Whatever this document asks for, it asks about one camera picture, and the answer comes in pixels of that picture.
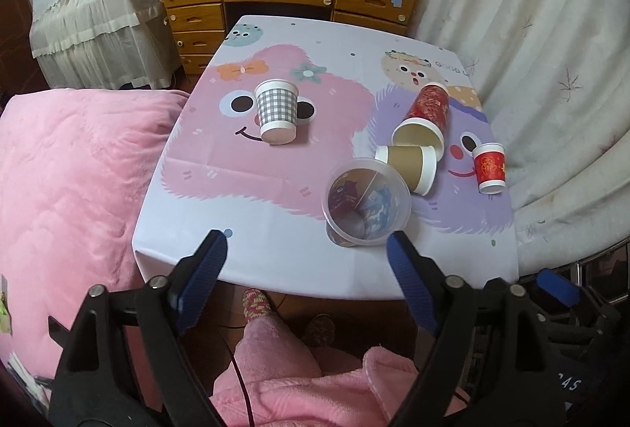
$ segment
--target orange bow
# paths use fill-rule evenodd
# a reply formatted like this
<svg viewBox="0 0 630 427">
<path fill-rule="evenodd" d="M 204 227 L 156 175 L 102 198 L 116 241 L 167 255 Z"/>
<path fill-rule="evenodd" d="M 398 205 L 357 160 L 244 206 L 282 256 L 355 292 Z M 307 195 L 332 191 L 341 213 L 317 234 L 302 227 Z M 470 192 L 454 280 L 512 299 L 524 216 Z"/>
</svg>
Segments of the orange bow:
<svg viewBox="0 0 630 427">
<path fill-rule="evenodd" d="M 247 63 L 227 63 L 217 67 L 223 80 L 237 80 L 242 74 L 265 74 L 269 67 L 262 60 L 248 61 Z"/>
</svg>

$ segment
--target metal screw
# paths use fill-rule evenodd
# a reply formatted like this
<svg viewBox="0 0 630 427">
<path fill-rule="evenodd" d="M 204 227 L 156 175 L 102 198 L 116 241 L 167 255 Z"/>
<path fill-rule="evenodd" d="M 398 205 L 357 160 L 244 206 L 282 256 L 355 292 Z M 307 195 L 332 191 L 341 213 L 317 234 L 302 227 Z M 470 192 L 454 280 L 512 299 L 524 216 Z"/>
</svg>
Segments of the metal screw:
<svg viewBox="0 0 630 427">
<path fill-rule="evenodd" d="M 162 288 L 166 286 L 166 283 L 168 283 L 166 276 L 153 276 L 149 280 L 149 286 L 151 288 Z"/>
<path fill-rule="evenodd" d="M 89 291 L 87 291 L 87 294 L 90 297 L 98 297 L 103 292 L 105 292 L 105 287 L 103 285 L 94 285 L 94 286 L 89 288 Z"/>
<path fill-rule="evenodd" d="M 445 281 L 450 288 L 462 288 L 464 286 L 464 280 L 456 275 L 447 276 Z"/>
<path fill-rule="evenodd" d="M 525 297 L 525 294 L 527 294 L 521 285 L 512 285 L 510 287 L 510 293 L 516 297 Z"/>
</svg>

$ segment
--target cartoon smile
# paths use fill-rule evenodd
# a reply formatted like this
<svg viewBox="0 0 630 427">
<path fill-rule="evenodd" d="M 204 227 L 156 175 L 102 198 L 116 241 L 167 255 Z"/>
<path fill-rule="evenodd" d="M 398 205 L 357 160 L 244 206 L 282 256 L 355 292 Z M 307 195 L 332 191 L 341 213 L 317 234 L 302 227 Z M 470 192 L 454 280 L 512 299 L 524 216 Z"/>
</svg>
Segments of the cartoon smile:
<svg viewBox="0 0 630 427">
<path fill-rule="evenodd" d="M 467 177 L 467 176 L 473 176 L 474 175 L 474 170 L 472 170 L 471 172 L 468 173 L 458 173 L 457 171 L 451 171 L 448 170 L 448 172 L 453 175 L 453 176 L 461 176 L 461 177 Z"/>
<path fill-rule="evenodd" d="M 252 141 L 262 141 L 262 139 L 260 139 L 259 137 L 254 137 L 254 136 L 250 136 L 249 134 L 247 134 L 245 132 L 245 129 L 247 129 L 247 127 L 243 127 L 242 129 L 240 129 L 238 132 L 234 132 L 234 135 L 241 135 L 241 136 L 245 136 L 247 139 L 251 139 Z"/>
</svg>

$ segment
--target pink cartoon character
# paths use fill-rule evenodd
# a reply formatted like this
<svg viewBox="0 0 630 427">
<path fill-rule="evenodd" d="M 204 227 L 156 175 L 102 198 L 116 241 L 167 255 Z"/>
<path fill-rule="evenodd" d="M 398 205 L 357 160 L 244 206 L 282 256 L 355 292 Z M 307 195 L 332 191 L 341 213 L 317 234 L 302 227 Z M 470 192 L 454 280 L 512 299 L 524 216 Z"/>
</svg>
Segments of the pink cartoon character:
<svg viewBox="0 0 630 427">
<path fill-rule="evenodd" d="M 297 137 L 272 146 L 259 134 L 254 89 L 285 79 L 299 90 Z M 200 199 L 242 196 L 323 219 L 321 195 L 332 169 L 354 156 L 374 96 L 311 62 L 294 45 L 276 45 L 246 60 L 207 68 L 166 150 L 162 183 Z"/>
</svg>

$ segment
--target curtain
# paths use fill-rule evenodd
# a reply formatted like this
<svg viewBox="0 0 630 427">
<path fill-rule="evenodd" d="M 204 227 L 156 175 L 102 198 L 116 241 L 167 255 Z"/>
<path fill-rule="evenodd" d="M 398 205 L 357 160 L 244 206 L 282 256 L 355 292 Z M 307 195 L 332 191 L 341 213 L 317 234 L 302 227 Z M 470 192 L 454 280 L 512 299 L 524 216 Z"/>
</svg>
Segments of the curtain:
<svg viewBox="0 0 630 427">
<path fill-rule="evenodd" d="M 421 0 L 505 145 L 521 275 L 630 234 L 630 0 Z"/>
</svg>

